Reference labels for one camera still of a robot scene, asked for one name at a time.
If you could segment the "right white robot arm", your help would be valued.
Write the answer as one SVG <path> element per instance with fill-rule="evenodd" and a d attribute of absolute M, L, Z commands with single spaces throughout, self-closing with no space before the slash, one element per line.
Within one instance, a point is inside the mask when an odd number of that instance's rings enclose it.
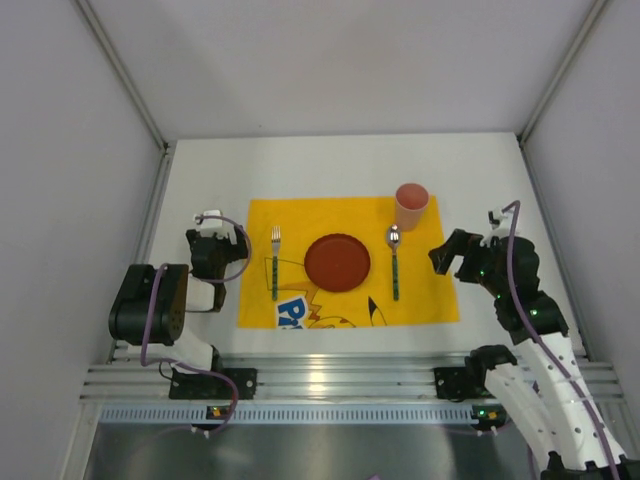
<path fill-rule="evenodd" d="M 489 212 L 486 235 L 454 230 L 429 253 L 433 270 L 479 285 L 492 297 L 511 346 L 471 351 L 465 365 L 505 409 L 543 479 L 636 479 L 628 457 L 596 407 L 557 302 L 540 287 L 539 256 L 516 232 L 521 204 Z"/>

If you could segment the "yellow printed cloth placemat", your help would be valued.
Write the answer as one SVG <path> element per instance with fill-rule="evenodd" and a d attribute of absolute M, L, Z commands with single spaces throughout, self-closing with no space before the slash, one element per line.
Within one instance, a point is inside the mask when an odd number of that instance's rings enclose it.
<path fill-rule="evenodd" d="M 340 329 L 456 323 L 460 319 L 453 281 L 435 274 L 428 252 L 440 245 L 443 228 L 431 199 L 416 229 L 398 247 L 399 300 L 393 300 L 387 230 L 395 214 L 391 197 L 312 198 L 251 202 L 247 231 L 252 258 L 242 275 L 238 325 L 245 329 Z M 278 300 L 272 300 L 273 226 L 281 228 Z M 366 280 L 346 293 L 315 286 L 304 256 L 318 238 L 344 233 L 368 249 Z"/>

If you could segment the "pink plastic cup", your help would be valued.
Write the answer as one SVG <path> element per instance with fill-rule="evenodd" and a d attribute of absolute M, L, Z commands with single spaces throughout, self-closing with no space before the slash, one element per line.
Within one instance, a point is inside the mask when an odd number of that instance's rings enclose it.
<path fill-rule="evenodd" d="M 430 200 L 429 192 L 420 184 L 405 183 L 395 193 L 395 224 L 403 232 L 414 230 Z"/>

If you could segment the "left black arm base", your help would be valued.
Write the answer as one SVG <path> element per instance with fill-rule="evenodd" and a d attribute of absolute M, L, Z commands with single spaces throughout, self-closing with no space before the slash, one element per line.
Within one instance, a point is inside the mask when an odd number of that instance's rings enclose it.
<path fill-rule="evenodd" d="M 239 400 L 252 400 L 257 389 L 255 368 L 225 368 L 222 374 L 237 387 Z M 232 387 L 210 375 L 173 370 L 168 397 L 171 400 L 231 400 Z"/>

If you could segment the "fork with green handle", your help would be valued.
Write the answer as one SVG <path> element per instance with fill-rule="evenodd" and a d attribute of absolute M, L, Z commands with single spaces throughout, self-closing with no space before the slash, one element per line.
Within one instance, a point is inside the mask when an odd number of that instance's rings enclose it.
<path fill-rule="evenodd" d="M 278 256 L 281 247 L 281 228 L 273 226 L 271 231 L 271 248 L 272 248 L 272 300 L 278 300 Z"/>

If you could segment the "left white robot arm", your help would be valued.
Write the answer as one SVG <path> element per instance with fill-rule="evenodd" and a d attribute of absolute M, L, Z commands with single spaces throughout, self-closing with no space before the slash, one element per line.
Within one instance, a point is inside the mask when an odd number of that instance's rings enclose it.
<path fill-rule="evenodd" d="M 251 260 L 243 226 L 208 210 L 194 216 L 185 232 L 190 260 L 129 266 L 108 318 L 116 341 L 139 349 L 144 366 L 169 363 L 189 374 L 220 375 L 220 354 L 186 325 L 188 313 L 218 313 L 226 284 L 239 278 Z"/>

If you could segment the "red round plate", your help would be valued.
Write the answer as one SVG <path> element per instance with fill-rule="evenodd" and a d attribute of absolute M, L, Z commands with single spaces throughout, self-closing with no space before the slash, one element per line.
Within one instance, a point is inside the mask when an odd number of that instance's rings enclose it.
<path fill-rule="evenodd" d="M 304 256 L 309 280 L 322 290 L 346 293 L 359 287 L 368 277 L 371 257 L 356 237 L 331 233 L 316 239 Z"/>

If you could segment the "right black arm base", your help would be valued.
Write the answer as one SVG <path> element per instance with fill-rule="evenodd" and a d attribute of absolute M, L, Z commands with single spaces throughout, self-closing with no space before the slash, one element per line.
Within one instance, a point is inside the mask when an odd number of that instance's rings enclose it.
<path fill-rule="evenodd" d="M 437 398 L 454 403 L 491 398 L 484 381 L 489 370 L 502 364 L 516 365 L 517 359 L 505 345 L 487 345 L 472 350 L 463 366 L 436 367 Z"/>

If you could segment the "spoon with green handle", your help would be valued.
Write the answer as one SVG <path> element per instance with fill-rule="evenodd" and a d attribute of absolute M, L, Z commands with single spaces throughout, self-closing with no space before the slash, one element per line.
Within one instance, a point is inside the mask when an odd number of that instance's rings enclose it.
<path fill-rule="evenodd" d="M 397 250 L 401 243 L 401 234 L 397 225 L 392 224 L 387 230 L 387 245 L 391 249 L 392 292 L 393 300 L 399 300 L 399 264 Z"/>

